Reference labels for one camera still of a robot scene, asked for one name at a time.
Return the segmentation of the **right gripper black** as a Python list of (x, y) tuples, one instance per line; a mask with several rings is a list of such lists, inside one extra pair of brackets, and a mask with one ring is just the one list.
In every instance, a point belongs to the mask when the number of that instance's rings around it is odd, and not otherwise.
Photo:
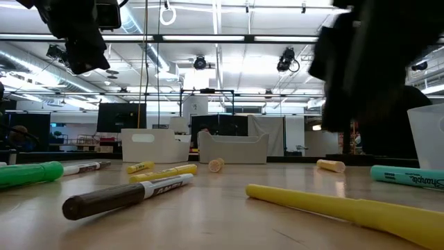
[[(322, 128), (329, 132), (344, 132), (350, 122), (360, 126), (373, 122), (373, 89), (367, 84), (374, 79), (365, 62), (351, 58), (350, 52), (359, 46), (355, 33), (365, 31), (374, 19), (372, 13), (343, 13), (333, 26), (322, 27), (315, 48), (309, 75), (325, 81), (325, 104)], [(350, 74), (348, 83), (356, 85), (351, 93), (343, 89), (343, 78)], [(329, 80), (337, 76), (339, 81)]]

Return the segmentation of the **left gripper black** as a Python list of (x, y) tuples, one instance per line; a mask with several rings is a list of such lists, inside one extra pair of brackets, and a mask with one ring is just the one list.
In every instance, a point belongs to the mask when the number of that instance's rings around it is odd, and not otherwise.
[(110, 68), (96, 14), (92, 0), (43, 1), (43, 21), (53, 36), (66, 39), (67, 61), (74, 74)]

